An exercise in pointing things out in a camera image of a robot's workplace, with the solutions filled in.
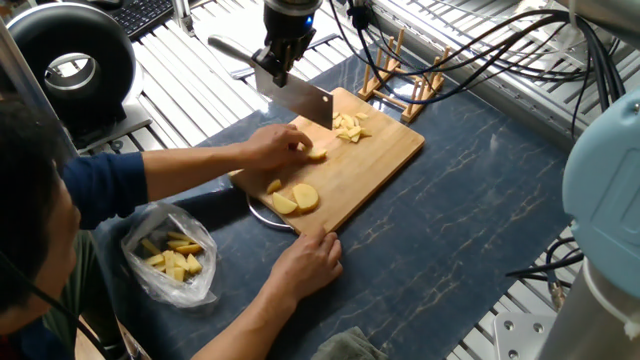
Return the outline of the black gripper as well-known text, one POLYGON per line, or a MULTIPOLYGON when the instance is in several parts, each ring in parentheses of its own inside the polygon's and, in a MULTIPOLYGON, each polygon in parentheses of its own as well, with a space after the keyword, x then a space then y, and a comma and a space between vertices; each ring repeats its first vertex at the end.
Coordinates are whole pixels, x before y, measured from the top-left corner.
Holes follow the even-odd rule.
POLYGON ((288 82, 288 73, 305 79, 295 61, 302 57, 316 33, 313 22, 313 14, 264 13, 267 30, 265 45, 269 52, 254 54, 255 73, 260 89, 283 88, 288 82))

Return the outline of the person's left hand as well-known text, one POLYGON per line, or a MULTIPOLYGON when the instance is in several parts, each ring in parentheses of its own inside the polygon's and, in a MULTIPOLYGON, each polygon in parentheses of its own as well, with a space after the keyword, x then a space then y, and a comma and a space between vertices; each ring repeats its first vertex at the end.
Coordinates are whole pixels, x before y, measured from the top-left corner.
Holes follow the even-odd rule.
POLYGON ((293 124, 272 124, 258 129, 237 147, 237 169, 269 170, 280 166, 305 162, 305 149, 313 142, 293 124))

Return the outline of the person's right hand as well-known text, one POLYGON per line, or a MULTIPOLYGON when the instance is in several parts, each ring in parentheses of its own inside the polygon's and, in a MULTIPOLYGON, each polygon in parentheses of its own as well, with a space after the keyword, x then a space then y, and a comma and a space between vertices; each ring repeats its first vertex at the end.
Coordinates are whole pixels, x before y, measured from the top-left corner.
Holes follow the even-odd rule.
POLYGON ((329 285, 343 272, 342 245, 335 232, 302 234, 275 262, 260 297, 285 308, 329 285))

